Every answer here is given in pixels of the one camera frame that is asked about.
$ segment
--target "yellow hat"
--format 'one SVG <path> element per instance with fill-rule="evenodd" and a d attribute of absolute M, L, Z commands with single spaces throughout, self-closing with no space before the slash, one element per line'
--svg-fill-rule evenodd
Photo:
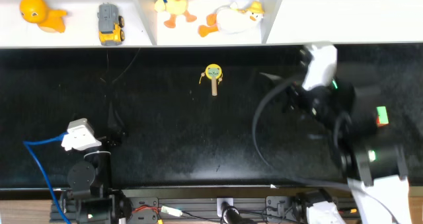
<path fill-rule="evenodd" d="M 251 3 L 251 6 L 247 9 L 247 11 L 250 11 L 252 13 L 261 13 L 264 14 L 262 4 L 258 1 L 254 1 Z"/>

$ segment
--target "toy construction vehicle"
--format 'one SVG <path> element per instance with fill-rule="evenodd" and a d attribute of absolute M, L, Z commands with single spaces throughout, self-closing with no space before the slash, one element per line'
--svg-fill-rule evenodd
<path fill-rule="evenodd" d="M 122 28 L 125 26 L 124 18 L 119 16 L 117 6 L 113 4 L 100 5 L 98 17 L 98 33 L 103 46 L 117 46 L 125 40 Z"/>

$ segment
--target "orange duck toy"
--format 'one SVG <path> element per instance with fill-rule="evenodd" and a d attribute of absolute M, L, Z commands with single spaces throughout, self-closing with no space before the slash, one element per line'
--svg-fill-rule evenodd
<path fill-rule="evenodd" d="M 44 32 L 65 32 L 62 17 L 66 11 L 50 9 L 44 0 L 22 0 L 20 13 L 25 21 L 36 23 Z"/>

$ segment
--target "black table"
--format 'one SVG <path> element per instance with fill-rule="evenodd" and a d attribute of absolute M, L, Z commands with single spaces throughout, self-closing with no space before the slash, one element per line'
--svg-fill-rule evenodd
<path fill-rule="evenodd" d="M 374 65 L 389 115 L 389 133 L 404 145 L 409 178 L 423 181 L 423 45 L 339 45 L 339 66 Z M 137 49 L 0 50 L 0 188 L 45 188 L 22 140 L 50 138 L 75 117 L 88 118 L 96 136 L 106 131 L 107 96 L 130 133 L 112 149 L 115 188 L 290 184 L 284 175 L 342 180 L 325 131 L 299 112 L 269 105 L 258 127 L 272 174 L 252 146 L 252 115 L 268 91 L 259 72 L 288 77 L 299 46 L 141 49 L 133 66 L 109 87 Z M 109 66 L 106 62 L 108 53 Z M 210 63 L 223 68 L 218 96 L 210 81 L 198 84 Z M 55 187 L 68 187 L 67 172 L 83 158 L 59 143 L 34 147 Z"/>

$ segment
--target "metal bracket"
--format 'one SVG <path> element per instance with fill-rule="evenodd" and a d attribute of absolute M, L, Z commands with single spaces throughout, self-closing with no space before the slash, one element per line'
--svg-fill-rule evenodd
<path fill-rule="evenodd" d="M 142 205 L 148 205 L 150 207 L 159 207 L 159 200 L 157 198 L 129 198 L 133 208 L 140 207 Z M 132 214 L 132 218 L 128 221 L 128 224 L 156 224 L 157 214 L 154 210 L 142 210 Z"/>
<path fill-rule="evenodd" d="M 216 209 L 217 209 L 217 216 L 222 217 L 222 203 L 227 202 L 229 205 L 233 205 L 233 198 L 217 198 L 216 199 Z"/>
<path fill-rule="evenodd" d="M 283 217 L 285 211 L 291 207 L 292 198 L 286 196 L 268 196 L 266 198 L 266 214 L 273 215 L 275 217 Z M 292 212 L 287 213 L 286 218 L 295 220 Z M 280 223 L 280 219 L 267 217 L 267 221 L 270 223 Z"/>

